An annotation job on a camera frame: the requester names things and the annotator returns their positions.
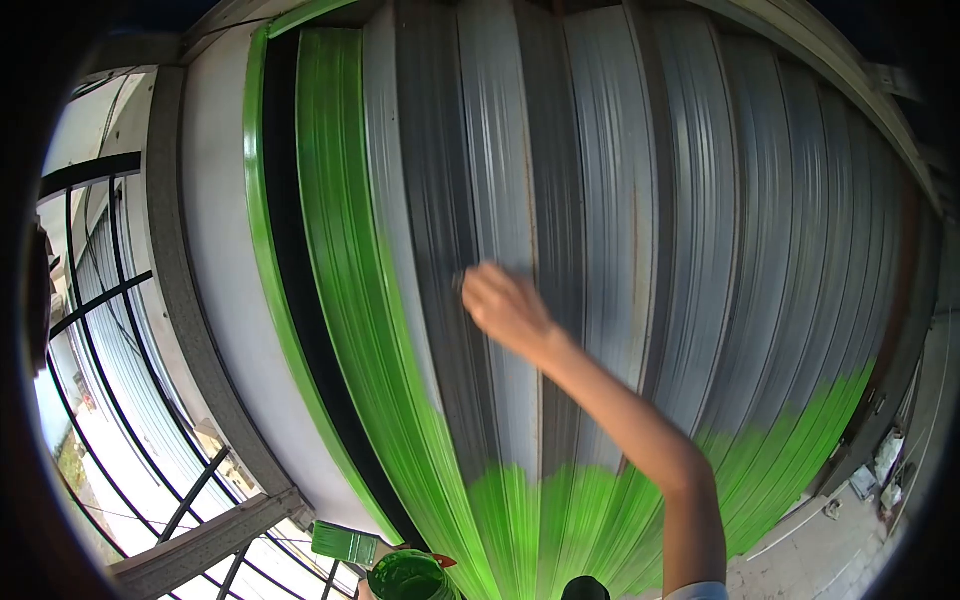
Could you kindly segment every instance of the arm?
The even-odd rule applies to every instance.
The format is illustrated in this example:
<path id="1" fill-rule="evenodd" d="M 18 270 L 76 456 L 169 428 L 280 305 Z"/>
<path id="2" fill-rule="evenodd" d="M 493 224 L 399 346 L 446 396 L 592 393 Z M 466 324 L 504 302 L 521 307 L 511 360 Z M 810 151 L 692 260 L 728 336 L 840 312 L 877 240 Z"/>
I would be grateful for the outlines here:
<path id="1" fill-rule="evenodd" d="M 357 584 L 357 600 L 376 600 L 376 596 L 370 591 L 370 584 L 366 579 L 361 579 Z"/>
<path id="2" fill-rule="evenodd" d="M 491 263 L 468 269 L 464 307 L 494 340 L 529 360 L 607 432 L 663 494 L 663 595 L 727 578 L 713 471 L 690 439 L 616 380 L 553 322 L 533 284 Z"/>

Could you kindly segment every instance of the sleeve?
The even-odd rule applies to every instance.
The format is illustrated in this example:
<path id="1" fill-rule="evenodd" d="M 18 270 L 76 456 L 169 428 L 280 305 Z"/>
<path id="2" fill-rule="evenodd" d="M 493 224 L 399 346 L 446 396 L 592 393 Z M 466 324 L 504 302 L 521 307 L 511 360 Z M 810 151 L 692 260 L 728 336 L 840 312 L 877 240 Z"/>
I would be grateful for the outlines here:
<path id="1" fill-rule="evenodd" d="M 685 586 L 663 600 L 728 600 L 727 587 L 718 581 Z"/>

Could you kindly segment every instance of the green paintbrush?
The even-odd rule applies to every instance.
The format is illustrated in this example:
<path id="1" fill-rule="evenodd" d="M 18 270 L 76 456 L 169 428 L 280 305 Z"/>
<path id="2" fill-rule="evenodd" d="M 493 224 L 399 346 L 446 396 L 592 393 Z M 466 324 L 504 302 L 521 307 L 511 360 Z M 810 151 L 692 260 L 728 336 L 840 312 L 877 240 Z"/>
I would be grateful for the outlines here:
<path id="1" fill-rule="evenodd" d="M 323 521 L 315 521 L 313 524 L 313 541 L 310 549 L 315 554 L 344 563 L 359 564 L 367 570 L 372 569 L 380 559 L 394 551 L 394 548 L 379 536 Z"/>

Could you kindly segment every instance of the green painted surface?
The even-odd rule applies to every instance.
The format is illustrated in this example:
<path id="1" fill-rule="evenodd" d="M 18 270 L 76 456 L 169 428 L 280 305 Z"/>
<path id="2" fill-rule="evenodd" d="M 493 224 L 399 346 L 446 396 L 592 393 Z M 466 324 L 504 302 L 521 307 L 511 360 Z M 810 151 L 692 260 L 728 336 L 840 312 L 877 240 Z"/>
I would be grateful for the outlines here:
<path id="1" fill-rule="evenodd" d="M 330 415 L 326 412 L 317 384 L 303 355 L 300 337 L 294 327 L 290 306 L 283 291 L 283 281 L 276 263 L 273 230 L 270 227 L 267 184 L 263 167 L 263 69 L 267 58 L 267 29 L 268 25 L 263 25 L 253 33 L 247 60 L 247 81 L 243 104 L 247 214 L 260 282 L 263 285 L 264 296 L 274 320 L 276 336 L 283 349 L 287 366 L 290 368 L 290 374 L 297 383 L 303 403 L 316 424 L 326 449 L 384 535 L 389 541 L 400 543 L 402 542 L 400 534 L 383 514 L 367 484 L 357 472 L 356 465 L 350 460 L 340 436 L 333 427 Z"/>
<path id="2" fill-rule="evenodd" d="M 334 11 L 347 4 L 353 4 L 354 2 L 356 2 L 356 0 L 309 0 L 308 2 L 304 2 L 295 9 L 287 11 L 274 19 L 270 23 L 267 37 L 273 39 L 306 23 L 310 19 L 317 18 L 321 14 Z"/>
<path id="3" fill-rule="evenodd" d="M 367 179 L 362 33 L 300 34 L 300 195 L 317 290 L 344 378 L 396 493 L 469 598 L 498 598 L 443 417 L 423 391 Z"/>
<path id="4" fill-rule="evenodd" d="M 300 191 L 314 276 L 340 367 L 374 450 L 431 549 L 471 600 L 557 600 L 589 574 L 616 598 L 660 585 L 658 491 L 627 466 L 567 466 L 530 484 L 490 465 L 468 489 L 444 416 L 414 358 L 393 259 L 377 235 L 368 183 L 362 33 L 305 31 L 297 91 Z M 823 382 L 769 432 L 701 432 L 717 472 L 731 554 L 772 527 L 826 460 L 873 368 Z"/>

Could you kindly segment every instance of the paint bucket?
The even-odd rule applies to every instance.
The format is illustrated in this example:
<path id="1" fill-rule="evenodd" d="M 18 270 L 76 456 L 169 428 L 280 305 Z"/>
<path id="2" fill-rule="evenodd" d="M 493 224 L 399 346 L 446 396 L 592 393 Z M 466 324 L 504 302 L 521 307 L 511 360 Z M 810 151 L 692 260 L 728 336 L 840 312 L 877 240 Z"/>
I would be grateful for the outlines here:
<path id="1" fill-rule="evenodd" d="M 461 600 L 440 564 L 419 550 L 400 550 L 383 557 L 371 571 L 369 582 L 370 591 L 380 600 Z"/>

